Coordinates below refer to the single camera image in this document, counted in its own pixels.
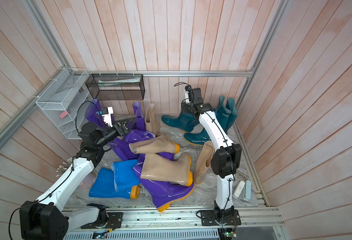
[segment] white wire basket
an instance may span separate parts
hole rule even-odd
[[[92,100],[92,97],[88,90],[79,90],[88,77],[87,70],[80,75],[74,75],[71,68],[66,68],[36,101],[67,139],[81,139],[78,131],[87,122],[84,116],[88,103],[83,103]]]

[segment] black mesh basket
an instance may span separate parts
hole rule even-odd
[[[99,100],[143,100],[145,94],[141,74],[91,74],[86,86]]]

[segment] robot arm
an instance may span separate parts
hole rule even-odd
[[[34,202],[26,201],[20,208],[21,236],[25,240],[61,240],[65,234],[87,223],[106,223],[105,206],[89,204],[68,213],[62,213],[67,200],[87,174],[99,164],[105,146],[117,136],[131,131],[135,120],[124,119],[112,123],[107,129],[98,128],[93,122],[83,125],[79,136],[81,149],[71,166]]]
[[[227,136],[216,118],[209,103],[204,103],[199,88],[185,87],[186,101],[181,103],[184,113],[192,114],[207,131],[215,154],[211,160],[214,174],[217,175],[217,196],[214,213],[217,222],[226,222],[234,216],[232,185],[236,169],[240,164],[241,146]]]

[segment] metal plate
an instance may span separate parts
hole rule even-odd
[[[123,213],[122,212],[107,212],[107,214],[108,214],[108,220],[107,220],[105,228],[106,229],[121,228],[121,219],[123,218]],[[88,224],[81,226],[81,229],[94,229],[94,228],[97,228],[97,226],[99,226],[99,225],[100,225],[100,223],[98,223],[98,222],[88,223]]]
[[[221,224],[217,223],[215,220],[215,214],[213,210],[202,210],[201,213],[201,224],[203,226],[221,226]],[[228,219],[228,222],[223,224],[224,225],[241,225],[239,211],[235,209],[235,216]]]

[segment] gray marble surface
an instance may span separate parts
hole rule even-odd
[[[127,117],[132,117],[132,115],[115,115],[115,119],[123,119]],[[175,160],[179,158],[182,152],[188,152],[191,157],[192,157],[192,165],[191,165],[191,172],[195,170],[196,166],[196,161],[199,156],[199,153],[201,151],[201,146],[195,146],[190,143],[188,143],[183,135],[184,133],[174,127],[169,127],[166,124],[164,124],[161,119],[161,115],[158,115],[157,118],[160,121],[161,124],[161,132],[165,132],[166,134],[169,135],[171,140],[173,142],[176,142],[180,145],[180,152],[175,154]],[[193,133],[198,133],[201,132],[203,129],[202,125],[199,124],[193,129]],[[238,143],[239,140],[237,139],[236,133],[231,127],[231,129],[228,131],[228,136],[234,141],[235,143]],[[112,162],[117,162],[121,161],[118,156],[113,151],[108,151],[104,154],[102,161],[100,164],[93,170],[93,174],[95,176],[95,179],[97,177],[97,174],[100,170],[100,168],[111,168],[111,163]],[[236,171],[235,174],[235,183],[234,183],[234,188],[237,186],[240,180],[246,181],[250,180],[249,179],[249,174],[247,172],[247,168],[245,165],[245,156],[242,153],[241,155],[241,161],[240,161],[240,166]],[[94,198],[94,197],[88,197],[89,190],[92,186],[83,189],[81,191],[74,192],[71,197],[68,199],[67,204],[65,205],[66,207],[82,207],[85,206],[86,204],[89,203],[96,203],[96,204],[102,204],[106,205],[107,207],[130,207],[130,206],[141,206],[141,207],[153,207],[153,202],[152,202],[152,197],[150,193],[141,186],[141,191],[138,199],[122,199],[122,198]],[[196,184],[194,191],[192,192],[189,197],[186,199],[176,201],[172,203],[172,206],[205,206],[205,207],[213,207],[214,200],[216,198],[216,192],[217,192],[217,178],[216,175],[212,172],[212,169],[208,171],[208,173],[205,176],[204,181],[201,184]],[[240,207],[240,206],[258,206],[256,195],[254,191],[252,191],[252,197],[250,201],[244,201],[242,199],[242,194],[238,199],[233,198],[233,203],[235,207]]]

